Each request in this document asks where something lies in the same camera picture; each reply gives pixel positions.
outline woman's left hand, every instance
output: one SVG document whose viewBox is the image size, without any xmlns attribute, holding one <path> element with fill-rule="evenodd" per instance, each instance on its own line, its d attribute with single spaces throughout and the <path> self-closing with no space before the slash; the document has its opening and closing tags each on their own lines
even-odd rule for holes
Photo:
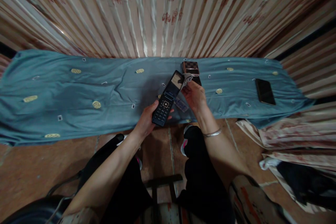
<svg viewBox="0 0 336 224">
<path fill-rule="evenodd" d="M 142 115 L 133 130 L 135 133 L 138 134 L 139 137 L 145 139 L 145 137 L 153 131 L 155 124 L 152 123 L 152 115 L 155 109 L 158 107 L 158 104 L 159 101 L 156 100 L 152 105 L 146 107 L 143 110 Z"/>
</svg>

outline phone screen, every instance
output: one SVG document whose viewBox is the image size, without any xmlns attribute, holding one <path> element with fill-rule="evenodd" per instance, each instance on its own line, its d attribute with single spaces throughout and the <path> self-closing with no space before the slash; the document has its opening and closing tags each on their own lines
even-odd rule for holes
<svg viewBox="0 0 336 224">
<path fill-rule="evenodd" d="M 271 88 L 271 84 L 266 80 L 256 79 L 259 101 L 270 105 L 275 105 L 275 100 Z"/>
<path fill-rule="evenodd" d="M 172 80 L 167 85 L 166 92 L 173 98 L 176 98 L 182 87 L 183 82 L 184 82 L 183 75 L 180 75 L 178 72 L 175 72 L 172 77 Z"/>
<path fill-rule="evenodd" d="M 200 74 L 198 69 L 187 69 L 187 72 L 191 74 Z"/>
</svg>

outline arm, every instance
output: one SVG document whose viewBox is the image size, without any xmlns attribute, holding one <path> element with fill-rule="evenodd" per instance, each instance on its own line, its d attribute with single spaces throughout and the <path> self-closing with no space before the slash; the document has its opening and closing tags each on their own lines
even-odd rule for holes
<svg viewBox="0 0 336 224">
<path fill-rule="evenodd" d="M 204 88 L 191 81 L 183 88 L 182 93 L 194 112 L 202 133 L 210 134 L 219 130 L 207 105 Z M 209 138 L 204 137 L 204 141 L 210 160 L 226 189 L 237 175 L 250 176 L 246 164 L 223 133 Z"/>
<path fill-rule="evenodd" d="M 102 217 L 128 164 L 139 149 L 141 143 L 154 129 L 152 114 L 159 102 L 145 108 L 139 122 L 128 137 L 99 166 L 71 201 L 63 216 L 79 212 L 83 208 L 92 208 L 98 217 Z"/>
</svg>

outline sneaker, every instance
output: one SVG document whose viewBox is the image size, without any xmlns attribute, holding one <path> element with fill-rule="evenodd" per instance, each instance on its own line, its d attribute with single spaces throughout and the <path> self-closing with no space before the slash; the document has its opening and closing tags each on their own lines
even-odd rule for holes
<svg viewBox="0 0 336 224">
<path fill-rule="evenodd" d="M 184 131 L 183 131 L 183 135 L 187 132 L 187 130 L 192 127 L 192 125 L 187 125 L 185 128 L 184 128 Z M 184 139 L 183 140 L 183 143 L 181 145 L 181 153 L 183 156 L 187 156 L 185 153 L 184 153 L 184 147 L 187 145 L 188 143 L 188 139 Z"/>
<path fill-rule="evenodd" d="M 121 145 L 121 143 L 122 143 L 124 140 L 122 140 L 121 142 L 117 143 L 117 146 Z"/>
<path fill-rule="evenodd" d="M 117 143 L 117 146 L 121 145 L 121 143 L 122 143 L 124 140 L 122 140 L 121 142 Z"/>
<path fill-rule="evenodd" d="M 135 158 L 136 158 L 136 160 L 138 161 L 138 164 L 139 164 L 139 166 L 140 166 L 140 170 L 142 169 L 142 162 L 141 162 L 141 159 L 137 156 L 137 155 L 135 155 Z"/>
</svg>

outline woman's right hand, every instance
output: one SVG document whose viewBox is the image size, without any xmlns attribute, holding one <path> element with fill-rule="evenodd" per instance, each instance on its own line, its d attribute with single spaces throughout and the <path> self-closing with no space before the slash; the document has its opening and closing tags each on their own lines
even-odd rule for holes
<svg viewBox="0 0 336 224">
<path fill-rule="evenodd" d="M 207 98 L 205 97 L 205 90 L 196 82 L 188 82 L 187 86 L 185 86 L 181 92 L 195 115 L 208 108 L 206 101 Z"/>
</svg>

